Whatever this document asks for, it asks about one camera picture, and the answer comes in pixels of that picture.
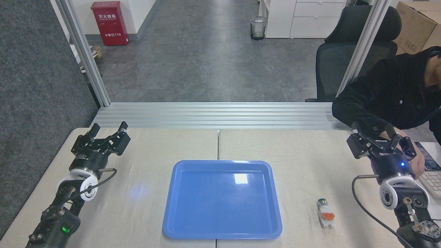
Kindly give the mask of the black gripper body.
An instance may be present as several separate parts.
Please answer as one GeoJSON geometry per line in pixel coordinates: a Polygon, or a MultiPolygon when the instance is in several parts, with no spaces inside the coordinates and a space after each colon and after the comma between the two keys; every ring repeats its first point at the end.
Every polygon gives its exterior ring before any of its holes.
{"type": "Polygon", "coordinates": [[[93,173],[94,175],[101,175],[100,169],[104,169],[108,163],[109,154],[102,154],[97,151],[82,151],[79,152],[70,165],[70,170],[80,169],[93,173]]]}
{"type": "Polygon", "coordinates": [[[370,155],[371,167],[377,180],[387,180],[397,175],[408,175],[415,178],[413,169],[402,151],[394,153],[373,153],[370,155]]]}

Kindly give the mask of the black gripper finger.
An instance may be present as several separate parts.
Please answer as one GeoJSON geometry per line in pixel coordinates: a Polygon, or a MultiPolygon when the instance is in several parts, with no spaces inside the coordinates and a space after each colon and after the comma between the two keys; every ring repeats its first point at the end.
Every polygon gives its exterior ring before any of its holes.
{"type": "Polygon", "coordinates": [[[115,132],[113,135],[108,136],[100,141],[97,140],[97,151],[101,154],[113,153],[121,156],[131,141],[131,137],[128,135],[127,129],[128,124],[123,121],[120,124],[117,132],[115,132]]]}
{"type": "Polygon", "coordinates": [[[372,149],[378,152],[381,147],[376,141],[359,131],[359,127],[352,127],[353,133],[346,140],[355,159],[367,156],[372,149]]]}
{"type": "Polygon", "coordinates": [[[75,141],[75,143],[72,146],[71,152],[74,155],[79,154],[82,151],[86,150],[94,150],[94,138],[98,134],[100,130],[100,126],[95,123],[91,127],[91,129],[85,133],[85,135],[79,135],[75,141]]]}
{"type": "Polygon", "coordinates": [[[408,136],[402,135],[400,133],[387,134],[386,132],[382,133],[382,138],[386,138],[390,140],[389,145],[386,146],[385,151],[382,152],[382,156],[390,155],[390,154],[401,154],[408,160],[412,160],[417,157],[417,152],[415,151],[415,147],[408,136]]]}

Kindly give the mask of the person's hand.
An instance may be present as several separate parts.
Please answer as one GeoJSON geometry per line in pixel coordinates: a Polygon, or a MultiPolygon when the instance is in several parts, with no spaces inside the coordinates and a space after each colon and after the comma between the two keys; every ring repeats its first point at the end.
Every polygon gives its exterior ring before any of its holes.
{"type": "MultiPolygon", "coordinates": [[[[403,136],[403,137],[406,137],[406,136],[408,136],[404,131],[402,131],[402,130],[400,130],[400,129],[398,129],[397,127],[394,127],[394,129],[395,129],[395,132],[397,133],[397,134],[400,134],[401,136],[403,136]]],[[[413,171],[413,173],[415,174],[415,179],[419,179],[419,177],[424,173],[424,171],[425,171],[425,157],[424,157],[424,155],[422,154],[422,152],[420,151],[420,149],[414,144],[414,143],[412,143],[413,144],[413,147],[414,147],[414,149],[415,149],[415,152],[416,152],[416,156],[413,158],[413,159],[411,159],[410,161],[409,161],[409,163],[410,163],[410,166],[411,166],[411,168],[412,168],[412,171],[413,171]]]]}

